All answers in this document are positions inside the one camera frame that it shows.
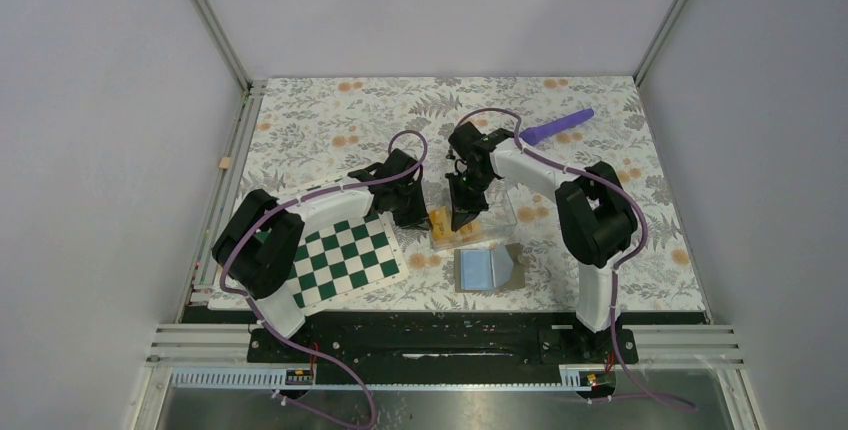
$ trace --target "table surface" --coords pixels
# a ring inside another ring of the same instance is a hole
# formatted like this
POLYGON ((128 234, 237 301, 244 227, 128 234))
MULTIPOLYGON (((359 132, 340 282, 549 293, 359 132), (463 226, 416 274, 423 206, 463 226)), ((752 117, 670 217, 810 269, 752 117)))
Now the table surface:
MULTIPOLYGON (((537 148, 578 167, 610 163, 645 212, 648 246, 621 269, 623 309, 704 310, 671 191, 630 77, 270 79, 237 199, 256 188, 285 195, 286 188, 383 161, 389 139, 414 129, 430 146, 423 187, 425 198, 435 201, 446 186, 444 174, 452 170, 445 159, 448 135, 462 116, 483 107, 513 110, 525 126, 592 107, 594 118, 537 148)), ((514 125, 494 113, 472 121, 484 132, 514 125)), ((397 145, 420 155, 420 143, 412 136, 397 145)), ((573 310, 577 261, 562 242, 556 208, 522 185, 512 187, 509 196, 518 224, 510 241, 524 245, 529 262, 525 288, 490 295, 456 293, 453 252, 433 251, 424 232, 395 229, 410 276, 338 308, 573 310)))

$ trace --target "leaf pattern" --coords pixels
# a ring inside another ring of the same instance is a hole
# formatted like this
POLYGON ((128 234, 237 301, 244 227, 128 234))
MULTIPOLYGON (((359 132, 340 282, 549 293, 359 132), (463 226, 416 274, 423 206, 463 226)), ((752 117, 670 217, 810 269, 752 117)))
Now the leaf pattern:
MULTIPOLYGON (((671 190, 630 77, 270 79, 239 195, 264 188, 284 196, 287 188, 383 161, 389 139, 412 128, 421 131, 430 145, 423 189, 428 206, 435 205, 444 201, 444 174, 453 166, 445 158, 447 138, 459 118, 483 107, 516 111, 525 126, 593 108, 591 120, 543 140, 537 148, 579 166, 599 160, 610 163, 625 190, 642 206, 650 223, 649 245, 622 268, 622 307, 704 308, 671 190)), ((481 113, 474 120, 487 132, 512 129, 512 122, 497 114, 481 113)), ((413 137, 399 139, 395 147, 416 155, 421 151, 413 137)), ((434 252, 426 234, 394 228, 409 277, 343 302, 340 308, 573 310, 578 298, 577 262, 562 243, 555 207, 523 185, 500 183, 515 212, 527 220, 519 220, 511 239, 524 245, 525 288, 492 295, 457 294, 453 252, 434 252)))

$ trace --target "white wall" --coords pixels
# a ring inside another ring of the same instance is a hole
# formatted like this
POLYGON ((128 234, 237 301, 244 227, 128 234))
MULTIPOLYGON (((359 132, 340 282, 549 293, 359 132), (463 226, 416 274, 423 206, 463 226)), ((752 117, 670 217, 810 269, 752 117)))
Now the white wall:
POLYGON ((210 0, 253 78, 630 75, 673 0, 210 0))
POLYGON ((0 0, 0 428, 115 429, 238 91, 188 0, 0 0))
POLYGON ((848 0, 691 0, 642 87, 769 429, 844 428, 848 0))

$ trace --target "green and white checkered board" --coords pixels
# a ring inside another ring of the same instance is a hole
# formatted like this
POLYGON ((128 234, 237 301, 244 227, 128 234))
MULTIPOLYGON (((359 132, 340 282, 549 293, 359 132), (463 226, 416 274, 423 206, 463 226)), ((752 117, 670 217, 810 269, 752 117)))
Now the green and white checkered board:
MULTIPOLYGON (((328 178, 286 193, 308 192, 338 179, 328 178)), ((301 239, 286 286, 304 314, 343 307, 347 300, 400 282, 409 275, 389 218, 389 214, 355 218, 301 239)), ((216 278, 208 299, 209 309, 248 309, 244 298, 223 293, 217 288, 217 281, 216 278)), ((232 279, 228 282, 238 286, 232 279)))

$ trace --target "plastic container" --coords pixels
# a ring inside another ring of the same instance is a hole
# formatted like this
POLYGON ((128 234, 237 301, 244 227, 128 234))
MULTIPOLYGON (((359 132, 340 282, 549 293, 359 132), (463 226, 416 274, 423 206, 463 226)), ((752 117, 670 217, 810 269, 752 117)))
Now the plastic container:
POLYGON ((428 202, 427 212, 432 223, 430 245, 442 251, 490 240, 507 240, 515 231, 515 212, 507 195, 507 187, 495 180, 486 190, 489 210, 481 212, 468 225, 453 232, 450 228, 450 192, 445 189, 436 202, 428 202))

